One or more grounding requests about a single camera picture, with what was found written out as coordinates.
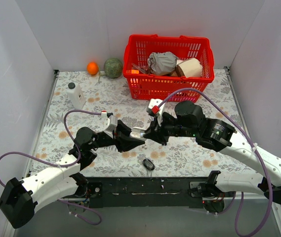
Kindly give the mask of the white earbud charging case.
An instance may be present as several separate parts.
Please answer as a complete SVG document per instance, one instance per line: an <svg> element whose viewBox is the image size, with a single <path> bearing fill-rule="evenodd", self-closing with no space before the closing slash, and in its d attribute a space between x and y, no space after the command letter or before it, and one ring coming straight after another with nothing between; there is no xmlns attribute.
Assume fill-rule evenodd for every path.
<svg viewBox="0 0 281 237"><path fill-rule="evenodd" d="M139 140L146 140L146 138L140 137L140 133L145 133L145 129L140 128L140 127L133 127L131 129L130 137L139 139Z"/></svg>

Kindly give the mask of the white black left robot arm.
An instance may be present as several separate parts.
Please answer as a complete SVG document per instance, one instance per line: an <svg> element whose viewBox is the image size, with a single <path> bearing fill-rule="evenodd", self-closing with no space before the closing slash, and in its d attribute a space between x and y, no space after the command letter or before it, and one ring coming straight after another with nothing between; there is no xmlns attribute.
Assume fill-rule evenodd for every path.
<svg viewBox="0 0 281 237"><path fill-rule="evenodd" d="M27 178L10 179L4 184L0 197L0 210L14 229L27 224L34 214L46 205L65 196L83 197L88 191L88 181L80 173L96 158L95 150L116 146L119 152L127 152L145 143L145 130L129 128L121 120L111 116L106 129L94 132L80 128L74 139L74 147L55 164Z"/></svg>

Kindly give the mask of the black earbud charging case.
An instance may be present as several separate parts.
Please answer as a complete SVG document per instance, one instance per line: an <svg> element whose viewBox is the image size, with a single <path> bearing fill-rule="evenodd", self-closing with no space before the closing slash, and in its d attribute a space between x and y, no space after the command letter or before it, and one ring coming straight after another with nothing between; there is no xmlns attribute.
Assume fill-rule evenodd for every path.
<svg viewBox="0 0 281 237"><path fill-rule="evenodd" d="M152 163L151 160L147 158L143 159L142 164L148 171L153 171L155 169L155 165Z"/></svg>

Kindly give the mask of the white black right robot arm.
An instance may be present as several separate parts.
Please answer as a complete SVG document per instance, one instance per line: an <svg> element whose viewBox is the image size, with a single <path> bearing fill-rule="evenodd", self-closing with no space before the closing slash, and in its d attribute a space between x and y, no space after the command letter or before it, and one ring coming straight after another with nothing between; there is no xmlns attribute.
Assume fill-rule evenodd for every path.
<svg viewBox="0 0 281 237"><path fill-rule="evenodd" d="M205 183L193 191L203 197L227 192L263 195L281 204L281 158L256 146L222 120L206 118L202 108L191 101L178 103L176 116L164 111L160 99L151 99L147 107L153 116L144 138L166 145L169 137L192 137L203 148L230 156L255 170L254 174L228 174L212 171Z"/></svg>

